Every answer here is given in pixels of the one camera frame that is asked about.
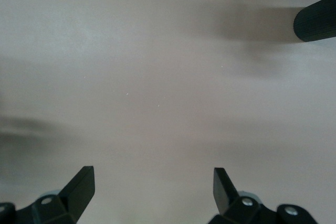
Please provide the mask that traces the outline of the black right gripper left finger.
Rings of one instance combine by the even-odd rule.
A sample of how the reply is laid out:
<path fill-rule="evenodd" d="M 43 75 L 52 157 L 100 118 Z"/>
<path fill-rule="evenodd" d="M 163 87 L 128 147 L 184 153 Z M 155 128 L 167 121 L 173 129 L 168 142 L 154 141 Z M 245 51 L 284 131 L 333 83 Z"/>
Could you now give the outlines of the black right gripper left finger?
<path fill-rule="evenodd" d="M 94 167 L 84 166 L 57 194 L 47 194 L 16 209 L 1 203 L 1 223 L 77 223 L 95 194 Z"/>

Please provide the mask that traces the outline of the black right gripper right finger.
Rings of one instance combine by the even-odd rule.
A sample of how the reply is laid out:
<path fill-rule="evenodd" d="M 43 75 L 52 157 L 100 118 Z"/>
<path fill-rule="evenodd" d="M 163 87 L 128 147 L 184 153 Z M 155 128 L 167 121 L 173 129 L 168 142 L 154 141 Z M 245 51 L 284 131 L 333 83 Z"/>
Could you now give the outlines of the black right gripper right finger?
<path fill-rule="evenodd" d="M 318 223 L 300 206 L 282 204 L 272 211 L 256 195 L 237 191 L 224 168 L 214 169 L 213 196 L 219 214 L 209 223 Z"/>

